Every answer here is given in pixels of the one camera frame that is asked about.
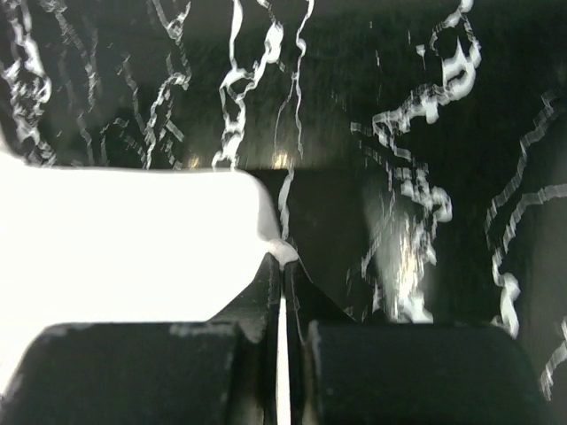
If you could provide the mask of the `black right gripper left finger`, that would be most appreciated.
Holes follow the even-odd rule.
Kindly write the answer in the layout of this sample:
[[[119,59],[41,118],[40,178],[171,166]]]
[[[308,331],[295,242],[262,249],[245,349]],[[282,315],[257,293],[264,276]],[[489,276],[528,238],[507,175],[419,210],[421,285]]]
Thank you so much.
[[[281,275],[252,282],[205,322],[68,324],[27,347],[1,398],[4,424],[273,424]]]

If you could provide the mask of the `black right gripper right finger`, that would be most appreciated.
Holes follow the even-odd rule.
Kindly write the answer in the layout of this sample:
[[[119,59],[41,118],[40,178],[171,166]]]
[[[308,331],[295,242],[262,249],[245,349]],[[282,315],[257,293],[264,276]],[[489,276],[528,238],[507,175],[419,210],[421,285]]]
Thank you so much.
[[[546,424],[526,355],[494,326],[361,325],[285,268],[294,424]]]

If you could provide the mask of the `white t shirt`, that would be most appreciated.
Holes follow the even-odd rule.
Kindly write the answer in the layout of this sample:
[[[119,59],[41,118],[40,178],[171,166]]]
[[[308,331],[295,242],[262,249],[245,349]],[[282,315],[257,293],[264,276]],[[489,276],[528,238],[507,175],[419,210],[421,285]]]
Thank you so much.
[[[1,149],[1,382],[67,323],[206,321],[297,252],[251,175],[30,166]]]

